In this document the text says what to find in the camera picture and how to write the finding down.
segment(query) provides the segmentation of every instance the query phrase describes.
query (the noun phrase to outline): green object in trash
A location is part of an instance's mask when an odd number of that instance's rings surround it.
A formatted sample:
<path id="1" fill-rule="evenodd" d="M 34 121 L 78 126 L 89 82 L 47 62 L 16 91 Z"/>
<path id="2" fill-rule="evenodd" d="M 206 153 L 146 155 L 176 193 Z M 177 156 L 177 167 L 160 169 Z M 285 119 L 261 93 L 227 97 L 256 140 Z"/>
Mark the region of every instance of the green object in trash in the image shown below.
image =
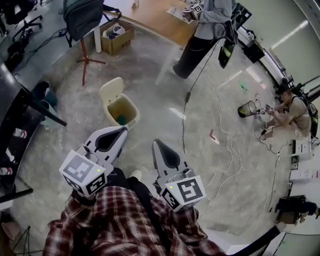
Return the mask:
<path id="1" fill-rule="evenodd" d="M 240 87 L 244 90 L 244 92 L 248 91 L 248 88 L 243 82 L 239 82 Z"/>
<path id="2" fill-rule="evenodd" d="M 126 117 L 124 115 L 119 115 L 116 119 L 116 122 L 121 126 L 125 126 L 127 124 Z"/>

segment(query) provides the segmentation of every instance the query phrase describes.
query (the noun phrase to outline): bottle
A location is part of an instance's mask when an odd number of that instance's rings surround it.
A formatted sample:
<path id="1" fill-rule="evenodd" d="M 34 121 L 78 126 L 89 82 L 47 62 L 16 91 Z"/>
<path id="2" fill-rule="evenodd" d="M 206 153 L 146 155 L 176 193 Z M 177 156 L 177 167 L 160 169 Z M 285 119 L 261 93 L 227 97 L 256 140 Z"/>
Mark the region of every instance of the bottle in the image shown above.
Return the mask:
<path id="1" fill-rule="evenodd" d="M 25 130 L 21 130 L 19 128 L 15 128 L 13 136 L 25 139 L 28 136 L 28 134 L 27 134 L 27 132 Z"/>
<path id="2" fill-rule="evenodd" d="M 1 167 L 0 168 L 0 175 L 11 175 L 14 172 L 12 171 L 12 168 L 10 167 Z"/>

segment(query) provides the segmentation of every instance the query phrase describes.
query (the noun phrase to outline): red plaid shirt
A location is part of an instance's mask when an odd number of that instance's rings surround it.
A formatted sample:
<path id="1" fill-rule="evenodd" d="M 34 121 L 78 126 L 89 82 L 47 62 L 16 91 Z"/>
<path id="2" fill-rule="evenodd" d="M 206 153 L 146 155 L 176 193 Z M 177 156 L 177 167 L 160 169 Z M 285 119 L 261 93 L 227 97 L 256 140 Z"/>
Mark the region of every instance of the red plaid shirt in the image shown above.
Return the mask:
<path id="1" fill-rule="evenodd" d="M 224 256 L 223 251 L 200 228 L 198 211 L 193 207 L 173 212 L 163 201 L 151 198 L 152 208 L 172 241 L 169 255 Z M 136 193 L 119 186 L 109 186 L 96 195 L 96 203 L 86 207 L 70 197 L 65 203 L 61 219 L 51 221 L 43 255 L 70 255 L 74 234 L 93 230 L 96 219 L 104 220 L 103 228 L 94 241 L 89 232 L 83 233 L 83 244 L 92 255 L 167 255 L 165 247 L 152 225 Z"/>

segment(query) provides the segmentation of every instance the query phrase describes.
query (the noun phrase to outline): table leg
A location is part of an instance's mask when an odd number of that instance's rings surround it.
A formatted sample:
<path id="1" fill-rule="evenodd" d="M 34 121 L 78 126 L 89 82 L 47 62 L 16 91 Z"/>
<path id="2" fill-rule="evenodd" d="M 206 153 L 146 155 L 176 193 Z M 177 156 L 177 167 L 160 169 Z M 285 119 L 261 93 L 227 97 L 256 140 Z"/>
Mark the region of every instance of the table leg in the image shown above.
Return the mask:
<path id="1" fill-rule="evenodd" d="M 166 57 L 164 64 L 160 70 L 160 73 L 155 81 L 155 84 L 158 86 L 162 80 L 162 78 L 164 77 L 168 67 L 170 66 L 170 64 L 172 63 L 172 60 L 175 58 L 178 50 L 180 49 L 180 46 L 175 44 L 171 47 L 168 56 Z"/>
<path id="2" fill-rule="evenodd" d="M 93 33 L 94 33 L 95 51 L 99 54 L 102 51 L 101 38 L 100 38 L 100 25 L 96 26 L 93 29 Z"/>

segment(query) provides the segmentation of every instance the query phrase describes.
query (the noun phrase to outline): red object on floor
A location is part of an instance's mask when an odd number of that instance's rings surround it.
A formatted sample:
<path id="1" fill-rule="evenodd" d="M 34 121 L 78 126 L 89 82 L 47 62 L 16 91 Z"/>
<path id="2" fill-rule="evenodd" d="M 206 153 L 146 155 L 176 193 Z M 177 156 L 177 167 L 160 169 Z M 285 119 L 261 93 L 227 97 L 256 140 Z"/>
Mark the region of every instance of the red object on floor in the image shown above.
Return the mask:
<path id="1" fill-rule="evenodd" d="M 84 42 L 83 38 L 80 39 L 80 43 L 81 43 L 83 59 L 78 60 L 77 62 L 83 62 L 84 63 L 83 74 L 82 74 L 82 86 L 85 86 L 86 68 L 87 68 L 87 65 L 89 64 L 89 62 L 96 62 L 96 63 L 101 63 L 101 64 L 106 64 L 106 63 L 104 61 L 88 58 L 87 49 L 86 49 L 86 45 L 85 45 L 85 42 Z"/>

